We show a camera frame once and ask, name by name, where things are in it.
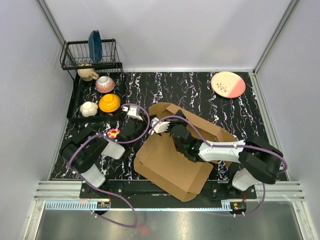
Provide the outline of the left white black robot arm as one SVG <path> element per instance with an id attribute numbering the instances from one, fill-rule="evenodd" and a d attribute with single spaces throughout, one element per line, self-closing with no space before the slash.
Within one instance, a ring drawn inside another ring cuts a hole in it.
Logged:
<path id="1" fill-rule="evenodd" d="M 129 118 L 120 128 L 110 128 L 106 136 L 99 135 L 91 127 L 85 127 L 62 144 L 59 155 L 68 163 L 68 168 L 76 171 L 91 184 L 90 192 L 97 198 L 108 193 L 106 177 L 96 162 L 101 157 L 124 160 L 135 144 L 135 139 L 146 129 L 148 120 Z"/>

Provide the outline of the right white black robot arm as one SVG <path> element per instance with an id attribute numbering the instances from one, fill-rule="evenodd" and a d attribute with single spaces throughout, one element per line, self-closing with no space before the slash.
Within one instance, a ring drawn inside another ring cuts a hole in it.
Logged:
<path id="1" fill-rule="evenodd" d="M 228 195 L 239 198 L 250 186 L 259 182 L 273 185 L 281 172 L 283 154 L 260 137 L 234 142 L 213 142 L 202 135 L 192 136 L 187 126 L 195 129 L 185 116 L 170 115 L 165 118 L 165 131 L 170 134 L 177 152 L 189 161 L 226 161 L 241 164 L 243 169 L 236 171 L 227 185 Z"/>

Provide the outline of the brown cardboard box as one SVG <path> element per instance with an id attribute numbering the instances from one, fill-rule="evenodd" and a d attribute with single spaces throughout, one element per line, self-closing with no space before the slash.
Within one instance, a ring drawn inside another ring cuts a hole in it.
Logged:
<path id="1" fill-rule="evenodd" d="M 223 128 L 183 109 L 183 114 L 191 122 L 187 126 L 193 137 L 203 136 L 212 142 L 235 142 L 237 139 Z M 176 151 L 173 139 L 168 133 L 152 134 L 135 155 L 134 170 L 162 190 L 188 202 L 202 190 L 212 169 L 211 162 L 191 162 Z"/>

